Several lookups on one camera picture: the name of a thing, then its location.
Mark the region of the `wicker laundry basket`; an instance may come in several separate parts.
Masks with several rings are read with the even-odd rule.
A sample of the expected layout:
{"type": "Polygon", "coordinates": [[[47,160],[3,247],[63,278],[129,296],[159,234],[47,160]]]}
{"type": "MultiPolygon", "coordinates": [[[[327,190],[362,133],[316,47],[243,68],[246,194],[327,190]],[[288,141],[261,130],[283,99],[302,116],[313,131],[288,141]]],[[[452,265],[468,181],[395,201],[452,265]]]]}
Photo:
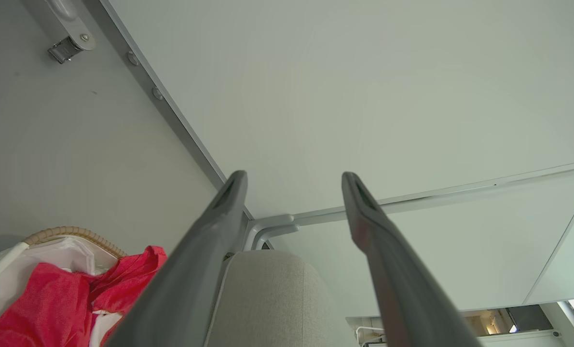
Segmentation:
{"type": "Polygon", "coordinates": [[[23,242],[29,246],[33,246],[40,242],[46,242],[47,240],[69,236],[80,237],[81,239],[87,240],[117,259],[127,256],[126,252],[120,250],[113,242],[110,242],[108,239],[105,239],[91,230],[80,227],[48,228],[29,235],[29,237],[23,239],[23,242]]]}

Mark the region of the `white metal rack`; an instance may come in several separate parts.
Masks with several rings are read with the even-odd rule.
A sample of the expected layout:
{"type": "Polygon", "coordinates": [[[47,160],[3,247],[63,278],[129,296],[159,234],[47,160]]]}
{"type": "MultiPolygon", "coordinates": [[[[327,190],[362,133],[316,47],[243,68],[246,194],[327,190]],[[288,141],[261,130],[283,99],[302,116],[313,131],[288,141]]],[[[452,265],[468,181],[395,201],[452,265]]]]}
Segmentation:
{"type": "Polygon", "coordinates": [[[355,333],[361,347],[386,344],[385,329],[380,316],[348,317],[347,323],[355,333]]]}

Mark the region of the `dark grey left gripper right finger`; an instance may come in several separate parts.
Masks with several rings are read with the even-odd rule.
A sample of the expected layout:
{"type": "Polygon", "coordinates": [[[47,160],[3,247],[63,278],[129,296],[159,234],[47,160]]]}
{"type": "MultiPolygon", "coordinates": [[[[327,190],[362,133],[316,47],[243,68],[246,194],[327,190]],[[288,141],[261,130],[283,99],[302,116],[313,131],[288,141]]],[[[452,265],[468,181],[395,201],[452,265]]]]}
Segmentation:
{"type": "Polygon", "coordinates": [[[481,347],[451,300],[354,172],[342,174],[351,237],[366,255],[388,347],[481,347]]]}

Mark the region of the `grey partition bottom rail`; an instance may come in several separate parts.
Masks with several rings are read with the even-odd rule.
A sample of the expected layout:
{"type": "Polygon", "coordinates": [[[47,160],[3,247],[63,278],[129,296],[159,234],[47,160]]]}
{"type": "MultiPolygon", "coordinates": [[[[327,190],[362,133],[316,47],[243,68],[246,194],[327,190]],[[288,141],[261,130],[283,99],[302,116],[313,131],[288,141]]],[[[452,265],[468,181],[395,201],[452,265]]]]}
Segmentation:
{"type": "Polygon", "coordinates": [[[82,2],[95,18],[111,46],[119,52],[124,65],[130,70],[139,86],[147,92],[155,108],[188,150],[197,167],[203,171],[207,181],[214,189],[220,190],[227,177],[150,66],[140,47],[116,14],[110,0],[82,0],[82,2]]]}

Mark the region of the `red cloth garment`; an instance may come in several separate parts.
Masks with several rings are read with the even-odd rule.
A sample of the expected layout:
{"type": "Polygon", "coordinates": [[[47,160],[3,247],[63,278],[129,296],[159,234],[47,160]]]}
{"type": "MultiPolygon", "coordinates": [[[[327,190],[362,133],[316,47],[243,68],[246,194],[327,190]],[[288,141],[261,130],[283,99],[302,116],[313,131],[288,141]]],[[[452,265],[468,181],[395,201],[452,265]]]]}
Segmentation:
{"type": "Polygon", "coordinates": [[[0,316],[0,347],[105,347],[166,260],[162,247],[148,246],[100,275],[38,264],[0,316]]]}

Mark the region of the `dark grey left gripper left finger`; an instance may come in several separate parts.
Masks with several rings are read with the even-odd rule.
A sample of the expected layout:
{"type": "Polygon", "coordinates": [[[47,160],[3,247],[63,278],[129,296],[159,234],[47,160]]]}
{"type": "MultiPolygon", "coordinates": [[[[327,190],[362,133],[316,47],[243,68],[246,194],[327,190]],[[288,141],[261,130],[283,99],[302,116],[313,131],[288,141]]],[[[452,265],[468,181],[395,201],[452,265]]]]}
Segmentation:
{"type": "Polygon", "coordinates": [[[203,347],[222,262],[238,239],[247,184],[245,171],[232,173],[106,347],[203,347]]]}

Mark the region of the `metal caster wheel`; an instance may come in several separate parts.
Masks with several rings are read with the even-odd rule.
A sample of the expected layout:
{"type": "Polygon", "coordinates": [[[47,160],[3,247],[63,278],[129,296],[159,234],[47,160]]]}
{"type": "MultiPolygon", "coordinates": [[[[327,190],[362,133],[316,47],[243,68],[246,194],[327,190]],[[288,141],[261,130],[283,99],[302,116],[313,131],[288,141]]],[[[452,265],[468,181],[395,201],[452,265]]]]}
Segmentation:
{"type": "Polygon", "coordinates": [[[82,52],[80,48],[71,37],[66,37],[47,49],[47,53],[59,64],[64,64],[71,61],[71,58],[82,52]]]}

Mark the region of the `white basket liner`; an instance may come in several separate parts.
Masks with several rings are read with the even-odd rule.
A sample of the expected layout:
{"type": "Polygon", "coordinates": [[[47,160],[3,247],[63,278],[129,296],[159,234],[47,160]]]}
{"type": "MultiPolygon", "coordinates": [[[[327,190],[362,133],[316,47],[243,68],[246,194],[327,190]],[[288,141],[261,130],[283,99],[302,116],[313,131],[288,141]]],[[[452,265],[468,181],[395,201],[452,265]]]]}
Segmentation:
{"type": "Polygon", "coordinates": [[[24,242],[0,252],[0,316],[24,292],[29,277],[40,263],[67,272],[100,275],[118,261],[80,237],[60,237],[29,246],[24,242]]]}

